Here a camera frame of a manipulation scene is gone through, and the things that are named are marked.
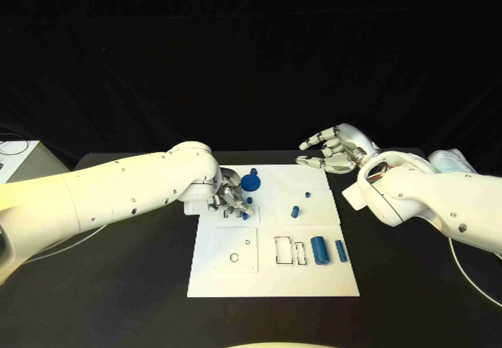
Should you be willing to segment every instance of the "cable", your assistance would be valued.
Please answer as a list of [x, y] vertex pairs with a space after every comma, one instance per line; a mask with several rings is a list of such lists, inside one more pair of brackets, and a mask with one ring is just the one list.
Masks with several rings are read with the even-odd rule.
[[3, 152], [0, 152], [0, 154], [6, 155], [6, 156], [14, 156], [16, 154], [21, 154], [27, 149], [29, 149], [29, 141], [19, 135], [19, 134], [14, 134], [14, 133], [0, 133], [0, 136], [16, 136], [20, 138], [20, 140], [26, 141], [26, 147], [23, 148], [21, 151], [16, 152], [14, 154], [6, 154]]
[[458, 270], [463, 274], [463, 276], [466, 277], [467, 281], [470, 282], [470, 284], [473, 285], [473, 287], [476, 288], [476, 290], [480, 292], [480, 294], [499, 306], [502, 307], [502, 304], [479, 289], [479, 286], [473, 283], [473, 281], [470, 280], [467, 274], [466, 274], [466, 271], [463, 270], [461, 266], [460, 266], [460, 262], [458, 262], [458, 259], [457, 259], [457, 255], [454, 253], [454, 247], [453, 247], [453, 241], [451, 241], [451, 238], [450, 239], [450, 249], [451, 249], [451, 254], [453, 254], [453, 258], [454, 258], [454, 262], [457, 263], [457, 266], [458, 266]]
[[86, 241], [108, 225], [101, 226], [83, 239], [81, 239], [75, 244], [69, 245], [66, 248], [57, 250], [56, 252], [52, 252], [50, 254], [46, 254], [43, 256], [36, 257], [34, 259], [27, 260], [23, 265], [27, 263], [44, 259], [44, 257], [49, 257], [52, 255], [56, 255], [57, 253], [66, 251], [69, 248], [78, 246], [83, 241]]

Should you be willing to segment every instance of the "white cable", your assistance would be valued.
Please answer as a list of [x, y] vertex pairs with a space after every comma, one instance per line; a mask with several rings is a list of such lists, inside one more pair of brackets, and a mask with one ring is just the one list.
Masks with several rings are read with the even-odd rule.
[[457, 255], [454, 253], [454, 247], [453, 247], [453, 241], [451, 241], [451, 238], [450, 239], [450, 249], [451, 249], [451, 254], [453, 254], [453, 258], [454, 258], [454, 262], [457, 263], [457, 266], [458, 266], [458, 270], [463, 274], [463, 276], [466, 277], [467, 281], [470, 282], [470, 284], [473, 285], [473, 287], [476, 288], [476, 290], [480, 292], [480, 294], [499, 306], [502, 307], [502, 304], [479, 289], [477, 285], [473, 283], [473, 281], [470, 280], [467, 274], [466, 274], [466, 271], [463, 270], [461, 266], [460, 266], [460, 262], [458, 262], [458, 259], [457, 259]]
[[52, 252], [50, 254], [46, 254], [43, 256], [36, 257], [34, 259], [30, 259], [29, 261], [26, 261], [23, 263], [23, 265], [26, 265], [27, 263], [37, 261], [40, 259], [44, 259], [44, 257], [49, 257], [52, 255], [56, 255], [57, 253], [66, 251], [69, 248], [75, 247], [76, 245], [79, 245], [83, 241], [86, 241], [108, 225], [101, 226], [83, 239], [81, 239], [75, 244], [69, 245], [66, 248], [62, 248], [60, 250], [57, 250], [56, 252]]

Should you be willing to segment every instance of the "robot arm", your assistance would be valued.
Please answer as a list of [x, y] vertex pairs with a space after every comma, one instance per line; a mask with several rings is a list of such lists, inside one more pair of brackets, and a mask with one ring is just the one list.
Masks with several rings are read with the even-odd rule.
[[186, 142], [166, 153], [0, 185], [0, 283], [53, 243], [176, 199], [184, 205], [199, 202], [207, 211], [207, 200], [213, 198], [215, 209], [232, 204], [252, 214], [241, 200], [238, 179], [231, 180], [231, 175], [236, 174], [219, 168], [209, 147]]
[[[352, 207], [359, 210], [368, 206], [389, 226], [412, 216], [424, 218], [447, 237], [500, 254], [502, 179], [467, 172], [440, 173], [414, 154], [383, 152], [355, 127], [342, 124], [332, 129], [329, 136], [337, 142], [326, 144], [337, 144], [334, 154], [323, 146], [326, 159], [298, 157], [297, 163], [332, 173], [349, 171], [342, 166], [333, 170], [332, 158], [359, 166], [358, 180], [343, 191]], [[300, 149], [321, 139], [323, 135], [311, 137]]]

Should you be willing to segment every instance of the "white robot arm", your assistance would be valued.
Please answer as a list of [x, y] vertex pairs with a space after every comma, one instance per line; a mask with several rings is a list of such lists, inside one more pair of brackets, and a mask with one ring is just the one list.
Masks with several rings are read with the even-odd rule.
[[171, 203], [195, 214], [241, 199], [239, 177], [219, 168], [197, 142], [166, 153], [128, 157], [60, 175], [0, 185], [0, 284], [23, 262], [57, 241]]
[[300, 149], [323, 140], [326, 158], [300, 156], [295, 162], [332, 173], [347, 173], [359, 166], [358, 180], [343, 191], [356, 210], [368, 206], [389, 226], [412, 216], [424, 218], [451, 239], [502, 253], [502, 178], [440, 173], [417, 155], [381, 150], [347, 124], [321, 131]]

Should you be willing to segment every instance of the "robotic hand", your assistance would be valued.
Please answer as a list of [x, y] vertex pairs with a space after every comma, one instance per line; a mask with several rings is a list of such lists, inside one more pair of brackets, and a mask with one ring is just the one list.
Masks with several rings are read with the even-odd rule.
[[0, 284], [59, 241], [174, 200], [184, 202], [187, 215], [220, 207], [251, 215], [239, 183], [238, 174], [219, 167], [210, 148], [190, 141], [166, 153], [0, 185]]
[[300, 149], [321, 141], [326, 158], [300, 156], [295, 162], [336, 174], [359, 167], [356, 182], [343, 191], [355, 210], [368, 206], [389, 226], [412, 216], [424, 218], [451, 239], [502, 253], [502, 178], [441, 173], [417, 155], [381, 150], [346, 123], [310, 137]]

